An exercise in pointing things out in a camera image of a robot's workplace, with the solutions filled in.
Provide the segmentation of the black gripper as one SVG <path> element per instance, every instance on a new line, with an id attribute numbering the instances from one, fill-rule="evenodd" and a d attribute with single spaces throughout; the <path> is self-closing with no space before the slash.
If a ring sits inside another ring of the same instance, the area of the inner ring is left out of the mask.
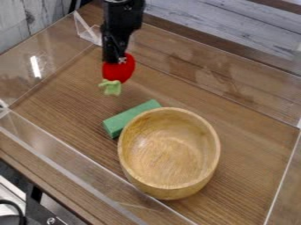
<path id="1" fill-rule="evenodd" d="M 119 64 L 127 62 L 128 41 L 131 34 L 140 29 L 144 8 L 145 0 L 103 0 L 101 58 L 104 62 Z"/>

